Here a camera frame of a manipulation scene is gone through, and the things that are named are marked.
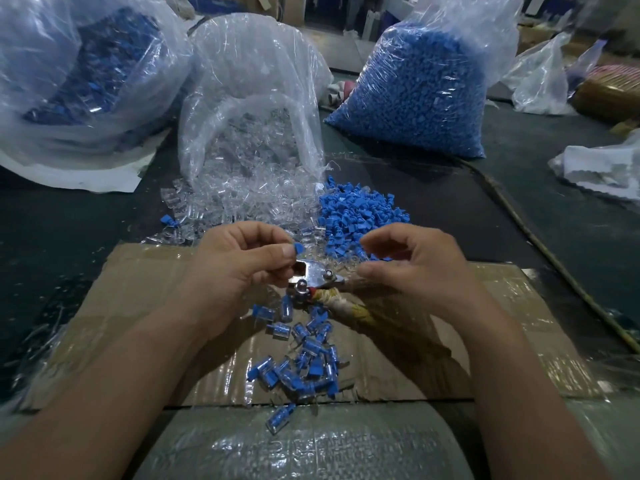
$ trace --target person's right hand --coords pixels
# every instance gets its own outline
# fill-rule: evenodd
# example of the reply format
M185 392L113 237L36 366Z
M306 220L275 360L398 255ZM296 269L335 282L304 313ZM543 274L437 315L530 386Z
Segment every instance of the person's right hand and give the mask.
M462 335L473 333L486 315L504 315L476 279L453 236L439 229L390 224L361 238L368 253L394 261L368 261L356 272L420 298L428 311L450 322Z

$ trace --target floor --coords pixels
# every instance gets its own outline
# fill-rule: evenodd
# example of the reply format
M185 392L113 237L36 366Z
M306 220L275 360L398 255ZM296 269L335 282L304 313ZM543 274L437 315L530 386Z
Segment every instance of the floor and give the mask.
M300 31L312 40L333 70L359 73L375 46L375 42L354 39L338 31L309 27L303 27Z

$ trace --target torn cardboard edge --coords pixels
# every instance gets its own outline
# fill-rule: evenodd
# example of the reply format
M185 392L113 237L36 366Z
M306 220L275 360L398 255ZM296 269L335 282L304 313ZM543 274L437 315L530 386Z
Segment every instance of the torn cardboard edge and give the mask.
M194 252L179 246L117 246L46 366L34 378L21 408L37 410L48 405L108 344L160 306ZM471 266L500 305L521 323L562 396L602 395L573 343L517 266ZM254 287L243 298L242 309L254 303L277 308L282 293ZM339 370L339 380L353 383L336 397L337 402L473 398L467 351L451 325L400 294L363 298L363 302L372 315L383 314L398 323L408 338L391 338L383 330L332 318L329 341L336 345L340 359L349 361ZM295 310L294 322L307 321L306 313ZM424 342L411 339L416 335L424 337ZM279 361L286 354L294 355L292 349L291 339L272 338L251 318L235 320L198 354L168 405L288 402L279 388L268 391L258 382L247 382L246 373L266 355ZM318 402L330 400L320 396Z

